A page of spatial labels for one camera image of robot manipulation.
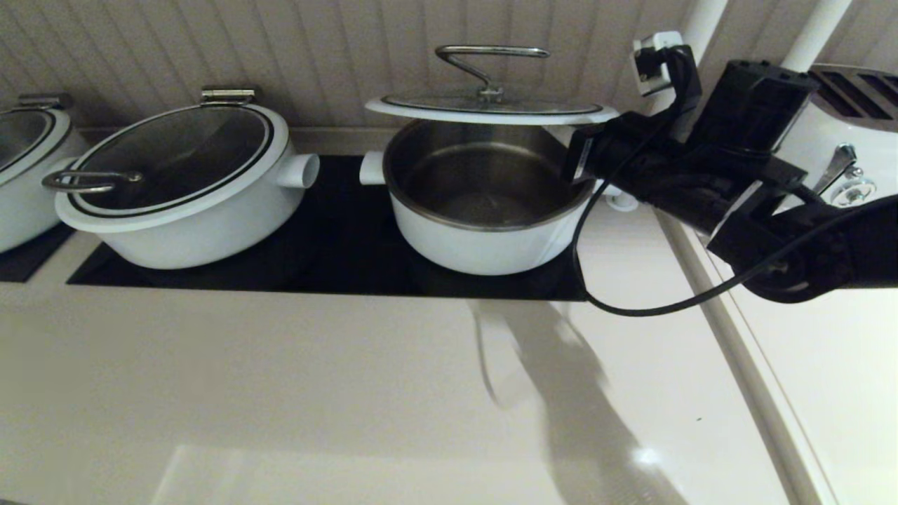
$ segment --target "beadboard wall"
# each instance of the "beadboard wall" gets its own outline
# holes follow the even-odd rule
[[[732,0],[702,65],[786,54],[815,0]],[[547,60],[480,57],[558,95],[643,103],[630,43],[679,30],[693,0],[0,0],[0,106],[64,89],[75,123],[117,127],[189,105],[204,84],[247,83],[297,127],[395,126],[367,99],[476,84],[433,56],[445,43],[534,45]],[[821,60],[898,72],[898,3],[855,0]]]

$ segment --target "glass lid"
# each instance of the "glass lid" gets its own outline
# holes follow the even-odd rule
[[[497,83],[486,72],[458,58],[459,55],[548,58],[549,51],[544,49],[517,46],[441,46],[436,48],[436,55],[446,63],[477,77],[483,85],[398,93],[383,97],[380,104],[369,102],[368,108],[411,118],[462,122],[490,123],[502,120],[503,116],[515,116],[517,119],[509,121],[518,124],[567,123],[571,121],[570,116],[588,116],[603,109],[594,103],[569,103],[520,86]],[[434,111],[436,114],[422,114],[422,111]]]
[[[482,95],[484,90],[474,86],[421,90],[384,96],[382,100],[401,107],[480,114],[588,114],[602,109],[593,103],[577,104],[541,98],[523,88],[508,89],[502,85],[497,87],[500,93],[486,96]]]
[[[236,178],[265,152],[270,138],[270,122],[252,109],[225,105],[170,112],[123,131],[94,151],[78,167],[91,177],[85,174],[75,182],[104,182],[102,174],[110,173],[114,189],[79,195],[97,208],[158,206],[205,194]]]
[[[0,172],[34,149],[53,127],[53,116],[41,111],[0,114]]]

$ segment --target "power cord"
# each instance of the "power cord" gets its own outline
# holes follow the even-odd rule
[[[682,61],[682,57],[683,57],[682,54],[676,53],[676,52],[674,52],[674,54],[675,54],[675,56],[679,57],[680,60]],[[577,268],[577,280],[580,282],[580,287],[586,293],[586,301],[588,301],[590,304],[604,310],[605,312],[608,312],[608,313],[611,313],[614,315],[623,315],[623,316],[627,316],[627,317],[651,317],[651,316],[655,316],[655,315],[672,314],[674,312],[679,312],[683,309],[702,304],[714,297],[718,297],[721,294],[726,293],[730,289],[735,288],[736,286],[742,284],[743,282],[746,282],[747,280],[751,279],[752,277],[764,272],[775,261],[779,260],[786,254],[789,254],[792,251],[795,251],[796,248],[798,248],[802,244],[812,240],[814,237],[818,236],[819,234],[822,234],[823,232],[826,232],[827,230],[830,230],[831,228],[844,223],[847,220],[853,219],[857,214],[869,212],[871,210],[876,210],[881,207],[887,207],[889,205],[894,205],[895,203],[898,203],[898,195],[893,195],[890,197],[878,199],[876,201],[867,203],[866,205],[864,205],[862,207],[854,208],[844,214],[841,214],[841,215],[835,217],[834,219],[832,219],[830,221],[821,223],[820,225],[815,226],[815,227],[805,231],[803,234],[793,238],[788,243],[783,244],[782,247],[780,247],[778,250],[768,254],[765,258],[758,261],[758,263],[755,264],[753,267],[751,267],[749,270],[746,270],[743,273],[735,275],[731,279],[726,280],[726,281],[720,283],[719,285],[717,285],[711,289],[708,289],[707,291],[701,292],[698,295],[696,295],[694,297],[687,298],[683,301],[680,301],[680,302],[677,302],[674,304],[670,304],[667,306],[659,306],[659,307],[646,308],[646,309],[633,309],[633,308],[621,308],[621,307],[616,307],[616,306],[610,306],[610,305],[604,303],[603,301],[599,300],[598,298],[594,297],[589,292],[589,289],[586,287],[586,281],[583,276],[583,270],[580,268],[580,262],[577,258],[577,244],[579,243],[579,240],[580,240],[580,233],[583,231],[583,225],[586,222],[586,218],[589,217],[590,211],[595,206],[595,202],[597,202],[602,197],[603,193],[605,192],[606,189],[608,189],[608,186],[611,184],[611,181],[618,175],[618,173],[621,170],[623,170],[624,167],[626,167],[637,155],[639,155],[639,153],[642,152],[642,150],[649,143],[654,141],[658,137],[658,135],[660,135],[665,130],[669,129],[683,114],[690,112],[691,110],[692,110],[692,108],[689,108],[688,110],[684,110],[682,108],[682,103],[679,101],[675,101],[670,109],[668,109],[667,111],[664,111],[664,112],[660,112],[660,114],[665,114],[665,113],[669,114],[669,117],[666,120],[662,121],[655,130],[653,130],[642,142],[640,142],[623,160],[621,160],[621,162],[618,164],[618,166],[616,166],[614,168],[614,170],[612,170],[608,174],[608,176],[604,178],[604,180],[602,181],[602,184],[599,186],[598,191],[596,191],[595,194],[586,203],[586,207],[583,211],[583,214],[580,216],[579,220],[577,221],[577,227],[574,229],[574,236],[573,236],[573,239],[571,240],[571,258],[574,261],[574,265]],[[801,188],[799,188],[799,189],[795,190],[793,192],[793,194],[798,196],[805,203],[821,201],[820,197],[817,196],[816,194],[814,194],[810,190],[805,191],[805,190],[801,190]]]

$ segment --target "white countertop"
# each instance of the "white countertop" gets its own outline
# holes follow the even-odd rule
[[[679,232],[693,277],[733,275],[694,232],[665,224]],[[725,320],[718,332],[744,350],[739,367],[764,423],[785,436],[781,459],[802,475],[804,499],[898,503],[898,289],[841,289],[790,305],[737,287],[713,305]]]
[[[97,243],[0,284],[0,499],[787,502],[698,308],[65,285]],[[691,294],[647,208],[580,251],[608,302]]]

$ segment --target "induction cooktop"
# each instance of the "induction cooktop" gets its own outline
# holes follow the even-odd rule
[[[0,281],[26,282],[74,230],[56,225],[7,252],[0,252]]]
[[[583,301],[570,250],[539,268],[476,276],[427,260],[402,238],[385,186],[358,182],[361,156],[323,156],[299,209],[262,242],[183,270],[138,267],[100,245],[68,281],[89,286]]]

